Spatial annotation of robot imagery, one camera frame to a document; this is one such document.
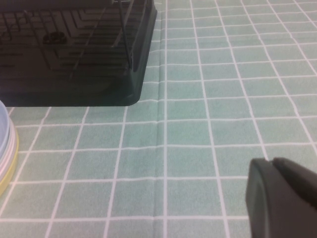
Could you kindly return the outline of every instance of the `black object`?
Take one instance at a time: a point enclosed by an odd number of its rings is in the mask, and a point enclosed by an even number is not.
[[[317,175],[288,159],[251,161],[246,202],[252,238],[317,237]]]
[[[0,0],[6,106],[128,106],[140,98],[153,0]]]

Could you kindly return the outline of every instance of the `dish rack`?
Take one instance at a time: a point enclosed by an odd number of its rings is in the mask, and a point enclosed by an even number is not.
[[[0,100],[137,102],[156,15],[153,0],[0,0]]]

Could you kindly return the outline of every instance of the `green checkered tablecloth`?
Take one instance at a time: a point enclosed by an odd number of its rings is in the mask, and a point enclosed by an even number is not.
[[[9,108],[0,238],[247,238],[254,157],[317,171],[317,0],[156,0],[141,100]]]

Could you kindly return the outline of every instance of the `table surface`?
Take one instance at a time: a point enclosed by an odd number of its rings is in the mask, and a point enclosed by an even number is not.
[[[247,238],[252,158],[317,171],[317,1],[156,7],[137,104],[8,108],[0,238]]]

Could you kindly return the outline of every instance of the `dish rack tray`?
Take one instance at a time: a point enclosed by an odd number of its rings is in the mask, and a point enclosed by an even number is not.
[[[140,98],[153,0],[0,0],[7,106],[127,106]]]

